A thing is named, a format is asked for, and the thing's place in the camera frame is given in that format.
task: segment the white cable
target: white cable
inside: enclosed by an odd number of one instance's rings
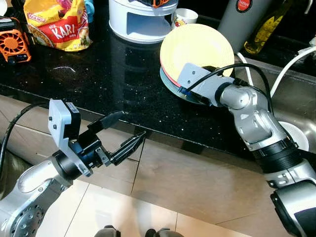
[[[315,47],[311,47],[311,48],[307,48],[305,52],[297,55],[295,58],[293,58],[288,64],[286,64],[286,66],[282,69],[282,71],[280,72],[280,74],[278,75],[275,83],[273,84],[271,91],[270,91],[270,95],[271,97],[275,94],[277,86],[280,84],[280,81],[282,79],[282,77],[284,76],[284,74],[286,73],[286,71],[299,59],[303,58],[304,56],[306,56],[309,53],[312,53],[316,51],[316,46]]]
[[[243,63],[247,63],[246,59],[244,58],[244,56],[241,53],[238,52],[237,56],[238,56],[238,58],[240,58],[240,60]],[[247,73],[249,85],[253,86],[253,82],[252,82],[252,78],[251,78],[251,74],[250,74],[250,69],[248,67],[246,67],[246,73]]]

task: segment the plate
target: plate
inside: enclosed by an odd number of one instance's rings
[[[7,5],[6,1],[0,0],[0,16],[4,16],[7,8],[8,8],[8,5]]]
[[[201,24],[187,24],[171,31],[160,48],[160,63],[167,77],[176,85],[186,63],[200,67],[221,68],[234,64],[234,52],[217,30]],[[233,69],[224,71],[229,76]]]
[[[192,94],[184,95],[180,93],[179,87],[177,87],[175,84],[173,84],[170,79],[167,77],[167,75],[164,73],[162,67],[160,67],[160,77],[163,82],[163,84],[176,96],[178,96],[181,99],[184,99],[186,101],[192,102],[194,104],[199,104],[199,105],[205,105],[205,103],[201,102],[197,97],[195,97]]]

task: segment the cup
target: cup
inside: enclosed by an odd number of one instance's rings
[[[185,24],[193,24],[197,22],[197,18],[198,14],[195,11],[186,8],[178,8],[171,15],[171,28],[174,29]]]

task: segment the silver robotic arm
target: silver robotic arm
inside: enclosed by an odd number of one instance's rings
[[[26,170],[11,193],[0,201],[0,237],[34,237],[45,213],[60,194],[92,168],[118,165],[144,141],[145,133],[132,136],[110,153],[96,133],[113,125],[123,112],[111,113],[79,135],[80,113],[72,103],[50,100],[48,128],[60,150]]]
[[[316,173],[296,143],[268,111],[268,101],[254,87],[234,84],[230,77],[211,76],[191,91],[187,89],[209,74],[188,63],[178,83],[180,91],[195,93],[211,105],[225,106],[234,116],[235,127],[264,172],[271,199],[286,230],[298,237],[316,236]]]

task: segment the bottle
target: bottle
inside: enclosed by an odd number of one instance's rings
[[[275,7],[275,10],[264,18],[263,22],[259,24],[257,30],[250,36],[244,44],[244,48],[248,53],[257,54],[261,51],[270,35],[276,29],[283,16],[292,6],[294,0],[283,0],[281,5]],[[309,0],[309,4],[305,11],[308,14],[313,1]]]
[[[229,0],[218,31],[238,53],[274,0]]]

